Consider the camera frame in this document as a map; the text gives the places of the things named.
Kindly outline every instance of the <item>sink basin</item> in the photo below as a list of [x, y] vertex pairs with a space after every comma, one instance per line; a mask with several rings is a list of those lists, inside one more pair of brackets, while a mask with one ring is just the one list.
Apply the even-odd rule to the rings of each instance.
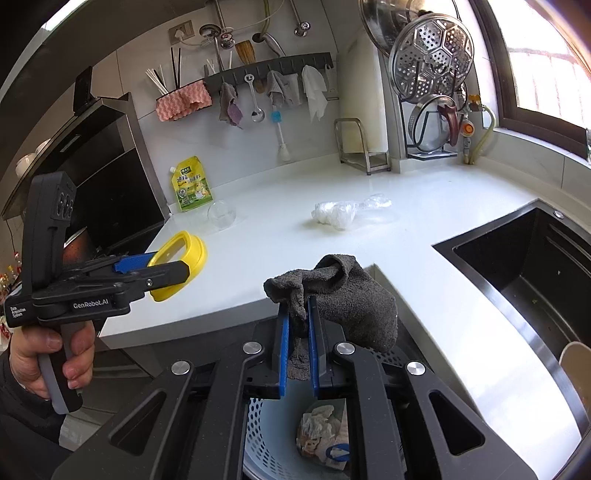
[[558, 359], [569, 342], [591, 346], [591, 235], [536, 200], [434, 247], [517, 328], [588, 424]]

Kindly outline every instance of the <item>brown window frame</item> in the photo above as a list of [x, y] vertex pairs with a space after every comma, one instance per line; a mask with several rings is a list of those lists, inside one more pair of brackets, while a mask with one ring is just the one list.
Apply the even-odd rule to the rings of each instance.
[[488, 0], [469, 0], [491, 60], [499, 126], [539, 138], [587, 158], [586, 130], [561, 118], [520, 108], [509, 51]]

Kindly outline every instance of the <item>silver screw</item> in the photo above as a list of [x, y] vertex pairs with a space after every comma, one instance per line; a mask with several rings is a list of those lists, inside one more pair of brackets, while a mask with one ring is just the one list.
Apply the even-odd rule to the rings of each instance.
[[336, 346], [336, 351], [341, 355], [351, 355], [355, 352], [355, 345], [349, 342], [341, 342]]
[[191, 370], [191, 365], [185, 360], [179, 360], [178, 362], [173, 363], [173, 366], [170, 369], [175, 375], [184, 375]]
[[260, 353], [262, 345], [259, 342], [246, 342], [242, 345], [242, 350], [244, 353], [248, 353], [248, 355], [255, 355], [256, 353]]
[[421, 362], [410, 362], [407, 365], [407, 370], [411, 375], [423, 375], [425, 373], [425, 366]]

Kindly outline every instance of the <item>kitchen counter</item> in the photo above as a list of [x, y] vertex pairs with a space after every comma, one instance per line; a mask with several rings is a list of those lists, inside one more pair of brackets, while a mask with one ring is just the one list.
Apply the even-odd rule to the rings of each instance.
[[[340, 232], [310, 217], [317, 202], [363, 200], [374, 193], [392, 199], [394, 221]], [[432, 245], [538, 197], [587, 229], [588, 210], [545, 184], [525, 187], [491, 168], [453, 165], [368, 177], [339, 164], [335, 155], [246, 177], [213, 189], [213, 195], [236, 206], [236, 222], [217, 231], [207, 221], [207, 206], [173, 215], [150, 250], [187, 230], [205, 241], [207, 264], [171, 299], [157, 303], [146, 295], [130, 314], [108, 319], [100, 337], [110, 348], [274, 315], [277, 306], [262, 288], [267, 278], [312, 269], [326, 254], [355, 255], [395, 289], [407, 317], [415, 319], [408, 330], [421, 348], [432, 346], [424, 353], [436, 373], [468, 396], [538, 478], [550, 480], [564, 465], [580, 435], [558, 386], [502, 313]], [[571, 205], [578, 207], [569, 210]], [[438, 371], [430, 356], [443, 359], [449, 371]]]

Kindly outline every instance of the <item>pink sponge cloth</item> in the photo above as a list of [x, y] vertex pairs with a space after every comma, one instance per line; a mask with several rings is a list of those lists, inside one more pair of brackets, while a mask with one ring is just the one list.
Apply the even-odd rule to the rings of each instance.
[[199, 80], [160, 97], [156, 101], [156, 113], [161, 122], [178, 120], [211, 104], [212, 98], [203, 80]]

